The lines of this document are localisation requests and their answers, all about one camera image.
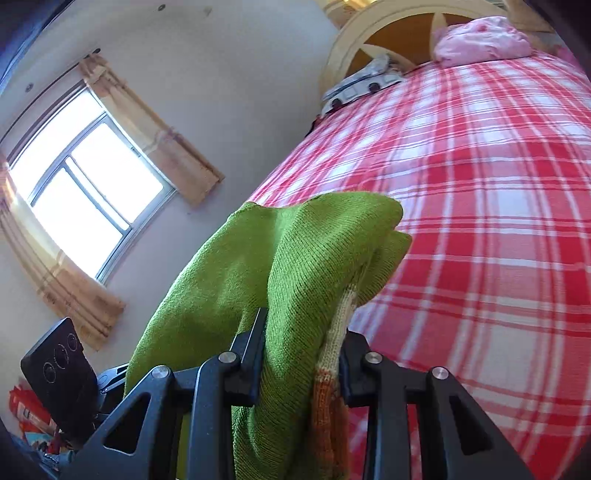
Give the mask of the green orange white knit sweater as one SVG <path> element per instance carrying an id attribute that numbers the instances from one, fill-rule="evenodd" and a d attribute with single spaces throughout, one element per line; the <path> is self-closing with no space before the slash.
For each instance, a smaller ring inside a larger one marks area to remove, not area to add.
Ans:
<path id="1" fill-rule="evenodd" d="M 402 205 L 370 192 L 283 208 L 246 203 L 193 256 L 148 322 L 126 374 L 200 366 L 269 311 L 259 402 L 232 411 L 240 479 L 345 479 L 349 413 L 339 352 L 356 308 L 387 284 L 412 239 Z"/>

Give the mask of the red package on floor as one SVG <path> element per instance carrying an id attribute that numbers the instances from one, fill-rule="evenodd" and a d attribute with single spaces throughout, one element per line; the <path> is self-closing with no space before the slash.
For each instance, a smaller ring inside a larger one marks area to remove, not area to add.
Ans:
<path id="1" fill-rule="evenodd" d="M 57 424 L 32 390 L 14 386 L 9 391 L 8 406 L 29 446 L 49 454 L 60 452 Z"/>

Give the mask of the yellow side curtain near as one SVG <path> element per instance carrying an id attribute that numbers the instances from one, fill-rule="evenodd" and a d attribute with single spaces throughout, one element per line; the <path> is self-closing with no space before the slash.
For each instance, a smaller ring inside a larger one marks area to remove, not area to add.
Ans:
<path id="1" fill-rule="evenodd" d="M 73 321 L 80 339 L 100 350 L 125 303 L 84 273 L 41 226 L 1 161 L 1 230 L 36 293 L 59 317 Z"/>

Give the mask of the yellow side curtain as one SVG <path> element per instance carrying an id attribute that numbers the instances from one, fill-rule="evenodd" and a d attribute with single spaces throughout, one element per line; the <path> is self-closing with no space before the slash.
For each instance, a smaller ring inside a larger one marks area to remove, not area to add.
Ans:
<path id="1" fill-rule="evenodd" d="M 199 205 L 221 183 L 221 171 L 143 102 L 102 56 L 87 56 L 78 69 L 107 113 L 188 204 Z"/>
<path id="2" fill-rule="evenodd" d="M 84 273 L 41 226 L 1 161 L 1 230 L 36 293 L 59 317 L 73 321 L 80 339 L 100 350 L 125 303 Z"/>

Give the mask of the side window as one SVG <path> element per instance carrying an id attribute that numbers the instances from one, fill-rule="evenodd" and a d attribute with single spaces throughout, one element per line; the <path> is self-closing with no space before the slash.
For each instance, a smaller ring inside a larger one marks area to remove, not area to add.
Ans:
<path id="1" fill-rule="evenodd" d="M 9 171 L 50 238 L 100 282 L 174 192 L 81 84 L 43 113 Z"/>

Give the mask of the red white plaid bedspread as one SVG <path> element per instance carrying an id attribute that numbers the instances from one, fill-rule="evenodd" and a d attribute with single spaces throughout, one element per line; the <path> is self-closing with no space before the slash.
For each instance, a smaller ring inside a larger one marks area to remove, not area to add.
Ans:
<path id="1" fill-rule="evenodd" d="M 545 53 L 429 64 L 335 112 L 252 194 L 398 200 L 412 247 L 351 326 L 417 370 L 445 366 L 532 473 L 590 435 L 590 82 Z"/>

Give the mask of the cream wooden headboard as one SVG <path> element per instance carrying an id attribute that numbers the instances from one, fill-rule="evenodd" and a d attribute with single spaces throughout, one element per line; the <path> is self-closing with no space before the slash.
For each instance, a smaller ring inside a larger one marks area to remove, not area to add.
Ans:
<path id="1" fill-rule="evenodd" d="M 429 62 L 438 32 L 480 17 L 507 18 L 540 49 L 555 34 L 523 1 L 325 1 L 322 10 L 339 33 L 322 71 L 321 93 L 383 54 L 405 71 Z"/>

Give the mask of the pink pillow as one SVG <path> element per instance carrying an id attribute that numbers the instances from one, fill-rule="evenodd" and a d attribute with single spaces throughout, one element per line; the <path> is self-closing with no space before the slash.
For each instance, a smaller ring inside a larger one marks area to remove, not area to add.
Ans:
<path id="1" fill-rule="evenodd" d="M 433 40 L 432 59 L 445 68 L 518 59 L 533 53 L 527 35 L 502 16 L 481 17 L 441 28 Z"/>

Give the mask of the pink cloth by wall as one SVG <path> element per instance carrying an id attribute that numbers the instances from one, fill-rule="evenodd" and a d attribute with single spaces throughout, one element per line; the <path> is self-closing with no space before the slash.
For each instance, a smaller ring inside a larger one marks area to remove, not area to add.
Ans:
<path id="1" fill-rule="evenodd" d="M 583 67 L 573 54 L 573 52 L 566 46 L 566 45 L 558 45 L 555 47 L 556 56 L 565 62 L 570 63 L 571 65 L 575 66 L 576 68 L 582 70 Z"/>

